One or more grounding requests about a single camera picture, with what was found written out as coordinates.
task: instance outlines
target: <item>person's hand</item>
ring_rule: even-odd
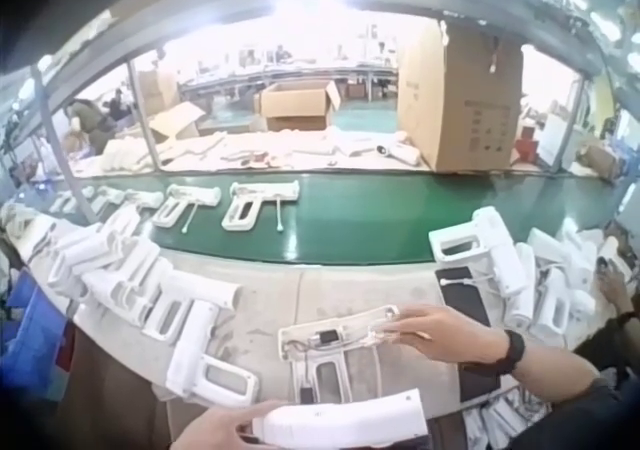
[[[264,402],[248,408],[211,408],[184,429],[171,450],[266,450],[270,445],[252,445],[242,441],[238,427],[264,417],[285,403]]]
[[[603,271],[597,273],[598,289],[604,298],[620,313],[633,312],[633,303],[627,293],[624,274],[612,260]]]
[[[495,363],[509,348],[503,330],[486,327],[446,306],[407,306],[382,330],[390,333],[391,343],[409,345],[446,363]]]

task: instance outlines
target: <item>table surface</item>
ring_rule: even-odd
[[[50,219],[48,216],[38,218]],[[30,255],[37,239],[31,228],[35,227],[30,226],[23,237],[14,242],[23,258]],[[55,236],[75,228],[59,220]],[[208,354],[255,373],[261,382],[260,400],[293,400],[289,366],[278,357],[278,329],[387,304],[443,304],[434,275],[435,264],[311,267],[239,262],[170,250],[162,250],[162,255],[177,269],[241,285],[237,311],[221,314]],[[47,287],[51,266],[50,252],[44,252],[33,259],[31,270],[45,294],[64,312],[68,300]],[[479,289],[492,325],[501,326],[503,301],[487,284],[479,285]],[[548,343],[574,348],[599,328],[610,316],[610,309],[599,295],[596,300],[596,316],[582,322],[572,320],[565,339]],[[159,388],[164,387],[172,346],[143,335],[139,329],[98,306],[81,305],[73,320],[116,360]],[[426,418],[476,405],[516,385],[511,377],[503,377],[500,391],[461,405],[455,366],[430,361],[405,347],[383,345],[379,355],[383,394],[420,389]],[[369,354],[358,354],[349,360],[357,399],[376,397],[376,374],[369,358]]]

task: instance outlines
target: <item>black wristwatch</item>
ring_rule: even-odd
[[[616,325],[620,330],[624,328],[624,326],[631,320],[632,318],[638,318],[638,314],[636,312],[624,312],[616,317]]]
[[[509,337],[509,348],[504,358],[495,363],[463,363],[464,369],[487,377],[508,375],[513,372],[524,356],[524,338],[511,330],[505,330],[505,333]]]

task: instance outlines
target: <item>ceiling light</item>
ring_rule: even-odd
[[[620,28],[613,22],[602,18],[595,12],[590,14],[591,20],[595,23],[600,31],[612,42],[617,42],[622,38]]]

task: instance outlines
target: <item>stack of white devices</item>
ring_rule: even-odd
[[[607,240],[598,249],[570,225],[563,225],[558,238],[533,228],[526,243],[514,243],[493,207],[476,210],[469,223],[431,232],[429,240],[436,261],[445,266],[489,261],[490,274],[476,281],[496,282],[506,300],[505,325],[549,342],[565,335],[570,315],[584,320],[595,314],[596,259],[617,248],[617,241]],[[546,275],[543,281],[540,273]]]
[[[104,224],[52,237],[49,288],[110,312],[149,338],[175,344],[166,380],[174,394],[204,405],[251,405],[257,377],[206,353],[218,314],[235,310],[240,286],[174,269],[155,243],[133,236],[139,222],[136,203],[129,202]],[[243,384],[216,384],[209,377],[212,368]]]

